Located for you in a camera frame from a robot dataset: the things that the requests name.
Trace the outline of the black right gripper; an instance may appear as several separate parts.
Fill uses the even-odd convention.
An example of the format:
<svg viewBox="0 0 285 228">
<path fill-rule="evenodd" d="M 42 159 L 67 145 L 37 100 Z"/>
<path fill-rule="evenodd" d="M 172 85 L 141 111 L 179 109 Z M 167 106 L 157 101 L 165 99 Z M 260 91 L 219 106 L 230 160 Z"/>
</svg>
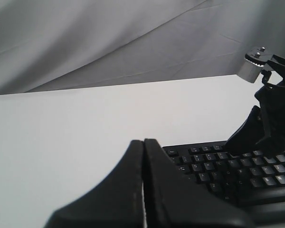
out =
<svg viewBox="0 0 285 228">
<path fill-rule="evenodd" d="M 266 157 L 285 151 L 285 79 L 277 85 L 266 83 L 256 93 L 259 106 L 226 141 L 226 150 L 234 156 L 260 150 Z"/>
</svg>

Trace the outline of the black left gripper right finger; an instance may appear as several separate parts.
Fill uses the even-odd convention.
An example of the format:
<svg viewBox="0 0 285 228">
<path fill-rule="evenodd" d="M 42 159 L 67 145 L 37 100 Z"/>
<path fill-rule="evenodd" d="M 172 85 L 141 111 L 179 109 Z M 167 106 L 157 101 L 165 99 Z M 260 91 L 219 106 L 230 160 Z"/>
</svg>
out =
<svg viewBox="0 0 285 228">
<path fill-rule="evenodd" d="M 144 140 L 144 200 L 149 228 L 252 228 L 242 210 L 211 195 L 172 163 L 155 139 Z"/>
</svg>

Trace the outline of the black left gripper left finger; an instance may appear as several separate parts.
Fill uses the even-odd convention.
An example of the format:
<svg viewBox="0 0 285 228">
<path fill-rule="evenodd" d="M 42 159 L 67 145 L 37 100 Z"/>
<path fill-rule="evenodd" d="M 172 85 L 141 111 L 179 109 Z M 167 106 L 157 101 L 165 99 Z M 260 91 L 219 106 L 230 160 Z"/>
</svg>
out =
<svg viewBox="0 0 285 228">
<path fill-rule="evenodd" d="M 115 168 L 92 190 L 56 210 L 47 228 L 142 228 L 143 143 L 130 142 Z"/>
</svg>

